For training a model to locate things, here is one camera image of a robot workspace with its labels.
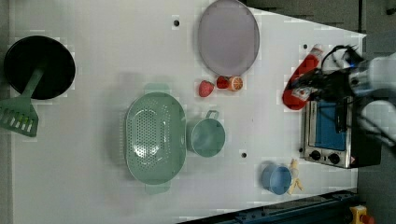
colander handle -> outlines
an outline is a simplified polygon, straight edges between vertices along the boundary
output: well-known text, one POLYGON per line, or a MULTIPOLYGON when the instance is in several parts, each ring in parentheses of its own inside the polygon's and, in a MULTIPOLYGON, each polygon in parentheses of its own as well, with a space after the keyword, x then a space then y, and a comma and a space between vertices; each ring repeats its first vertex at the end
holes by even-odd
POLYGON ((149 195, 164 193, 171 188, 171 182, 168 181, 166 183, 160 185, 145 185, 145 192, 149 195))
POLYGON ((145 86, 145 94, 152 92, 164 92, 167 94, 171 94, 169 86, 165 83, 148 83, 145 86))
POLYGON ((207 118, 207 119, 210 119, 210 116, 211 116, 212 114, 215 115, 215 116, 213 117, 213 119, 218 119, 218 118, 219 118, 219 111, 217 111, 217 110, 209 110, 209 111, 207 111, 206 118, 207 118))

black frying pan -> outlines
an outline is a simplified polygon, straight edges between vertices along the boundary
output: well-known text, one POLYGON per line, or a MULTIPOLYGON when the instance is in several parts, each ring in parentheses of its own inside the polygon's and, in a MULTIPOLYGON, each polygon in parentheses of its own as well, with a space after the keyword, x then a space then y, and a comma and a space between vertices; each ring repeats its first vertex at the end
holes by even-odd
POLYGON ((48 100, 69 89, 76 73, 76 66, 69 50, 54 39, 35 35, 12 45, 4 60, 6 78, 17 92, 23 92, 44 55, 49 57, 49 63, 32 98, 48 100))

yellow toy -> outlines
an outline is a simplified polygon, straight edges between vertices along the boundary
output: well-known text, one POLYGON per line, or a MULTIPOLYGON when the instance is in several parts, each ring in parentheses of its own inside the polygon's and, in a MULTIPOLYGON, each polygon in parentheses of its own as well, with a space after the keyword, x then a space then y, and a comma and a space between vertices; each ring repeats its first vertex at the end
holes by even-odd
POLYGON ((291 172, 291 185, 288 190, 288 194, 292 194, 294 192, 295 187, 297 186, 300 190, 304 190, 303 185, 301 184, 300 178, 298 178, 299 170, 298 170, 298 161, 293 159, 290 164, 290 172, 291 172))

red toy fruit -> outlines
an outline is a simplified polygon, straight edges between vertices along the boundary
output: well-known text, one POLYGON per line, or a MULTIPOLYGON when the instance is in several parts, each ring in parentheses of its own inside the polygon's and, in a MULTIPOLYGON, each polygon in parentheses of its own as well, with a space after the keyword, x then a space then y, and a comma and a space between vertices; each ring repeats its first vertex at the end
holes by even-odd
POLYGON ((227 77, 218 77, 216 84, 219 89, 227 89, 230 86, 230 81, 227 77))
POLYGON ((206 97, 212 93, 213 89, 215 89, 215 85, 209 81, 202 81, 199 85, 199 95, 201 97, 206 97))

cup handle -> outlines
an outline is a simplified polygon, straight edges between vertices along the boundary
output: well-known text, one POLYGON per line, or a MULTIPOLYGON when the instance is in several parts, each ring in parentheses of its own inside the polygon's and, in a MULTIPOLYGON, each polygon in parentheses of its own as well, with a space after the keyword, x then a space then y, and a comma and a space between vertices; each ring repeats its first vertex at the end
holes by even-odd
POLYGON ((213 119, 218 119, 218 118, 219 118, 219 111, 217 111, 217 110, 209 110, 209 111, 207 111, 206 118, 207 118, 207 119, 210 119, 210 116, 211 116, 212 114, 215 115, 215 116, 213 117, 213 119))

